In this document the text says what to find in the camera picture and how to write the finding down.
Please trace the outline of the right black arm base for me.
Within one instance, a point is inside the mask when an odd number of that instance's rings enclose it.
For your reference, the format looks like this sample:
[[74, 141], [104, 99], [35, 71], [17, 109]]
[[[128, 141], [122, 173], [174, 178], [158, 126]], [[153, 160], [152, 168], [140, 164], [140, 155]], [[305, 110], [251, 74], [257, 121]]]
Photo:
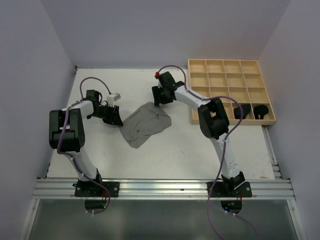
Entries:
[[222, 176], [222, 180], [217, 180], [216, 183], [208, 181], [206, 187], [211, 198], [251, 198], [253, 196], [250, 182], [245, 180], [242, 172], [230, 179]]

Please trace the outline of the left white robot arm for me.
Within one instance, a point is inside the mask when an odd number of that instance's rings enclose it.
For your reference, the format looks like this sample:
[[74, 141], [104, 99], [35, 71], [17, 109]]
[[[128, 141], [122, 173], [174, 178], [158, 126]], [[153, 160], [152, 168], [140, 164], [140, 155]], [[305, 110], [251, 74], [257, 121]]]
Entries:
[[83, 121], [98, 118], [107, 125], [122, 127], [119, 106], [115, 105], [120, 98], [119, 93], [110, 93], [103, 104], [100, 92], [87, 90], [85, 97], [67, 108], [49, 112], [50, 147], [70, 160], [78, 174], [79, 187], [85, 185], [87, 192], [95, 197], [103, 193], [104, 184], [85, 150]]

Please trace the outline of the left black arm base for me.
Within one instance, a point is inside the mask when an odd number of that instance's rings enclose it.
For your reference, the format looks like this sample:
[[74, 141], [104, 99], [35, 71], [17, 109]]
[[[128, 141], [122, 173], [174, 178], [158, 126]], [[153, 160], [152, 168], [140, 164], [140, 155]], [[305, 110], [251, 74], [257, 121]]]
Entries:
[[117, 198], [119, 196], [120, 182], [119, 181], [103, 181], [101, 175], [98, 173], [96, 178], [92, 181], [78, 180], [72, 186], [75, 188], [75, 197], [110, 197]]

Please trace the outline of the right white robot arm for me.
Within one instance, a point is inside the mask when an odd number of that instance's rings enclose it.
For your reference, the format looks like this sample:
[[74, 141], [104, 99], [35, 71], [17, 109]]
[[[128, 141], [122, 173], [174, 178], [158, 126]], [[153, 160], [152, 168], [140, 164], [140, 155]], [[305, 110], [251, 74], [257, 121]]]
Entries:
[[222, 179], [223, 192], [227, 196], [235, 196], [241, 190], [245, 177], [230, 145], [230, 121], [221, 101], [223, 97], [208, 98], [200, 95], [186, 87], [182, 81], [176, 82], [168, 71], [156, 72], [155, 78], [158, 85], [151, 88], [154, 105], [178, 101], [197, 112], [200, 130], [212, 142], [220, 162], [218, 176]]

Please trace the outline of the black striped underwear grey waistband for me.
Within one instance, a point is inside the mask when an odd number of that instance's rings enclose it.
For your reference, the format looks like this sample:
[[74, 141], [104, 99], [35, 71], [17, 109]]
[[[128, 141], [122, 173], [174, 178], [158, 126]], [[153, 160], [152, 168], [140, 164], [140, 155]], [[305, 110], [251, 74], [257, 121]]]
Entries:
[[244, 120], [251, 112], [251, 104], [250, 103], [244, 103], [240, 105], [241, 107], [236, 107], [233, 109], [234, 118], [239, 120], [241, 118], [242, 113], [242, 119]]

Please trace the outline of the black underwear beige waistband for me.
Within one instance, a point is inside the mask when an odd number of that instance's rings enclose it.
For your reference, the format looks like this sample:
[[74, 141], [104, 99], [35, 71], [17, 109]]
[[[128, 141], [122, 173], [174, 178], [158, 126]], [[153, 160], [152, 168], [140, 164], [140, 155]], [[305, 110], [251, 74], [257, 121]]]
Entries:
[[269, 107], [265, 104], [256, 105], [253, 107], [253, 115], [256, 120], [269, 120]]

